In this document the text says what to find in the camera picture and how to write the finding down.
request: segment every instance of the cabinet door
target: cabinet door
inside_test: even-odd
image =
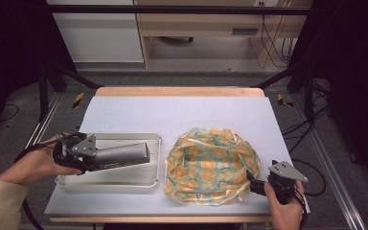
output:
[[[48,4],[132,5],[131,0],[47,0]],[[143,62],[134,13],[54,13],[74,62]]]

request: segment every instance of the hand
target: hand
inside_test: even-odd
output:
[[[301,196],[304,196],[304,187],[301,181],[297,180],[295,184],[297,191]],[[268,182],[264,183],[264,192],[270,203],[274,228],[277,230],[298,230],[303,214],[301,204],[295,198],[289,204],[281,204],[276,197],[273,187]]]
[[[45,141],[56,140],[56,137]],[[13,184],[29,184],[52,175],[81,174],[80,170],[62,167],[53,159],[55,143],[27,153],[10,168],[0,174],[0,180]]]

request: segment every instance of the long sleeve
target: long sleeve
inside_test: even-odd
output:
[[[0,229],[17,230],[20,222],[20,207],[29,188],[0,180]]]

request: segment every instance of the plastic tray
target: plastic tray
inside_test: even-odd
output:
[[[95,134],[98,149],[146,142],[150,162],[111,170],[86,172],[83,175],[59,175],[55,181],[60,187],[68,192],[146,194],[159,184],[161,137],[157,133]]]

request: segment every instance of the orange and green patterned cloth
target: orange and green patterned cloth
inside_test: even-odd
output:
[[[246,171],[259,177],[256,151],[234,131],[196,127],[183,134],[166,159],[165,194],[180,203],[220,205],[250,193]]]

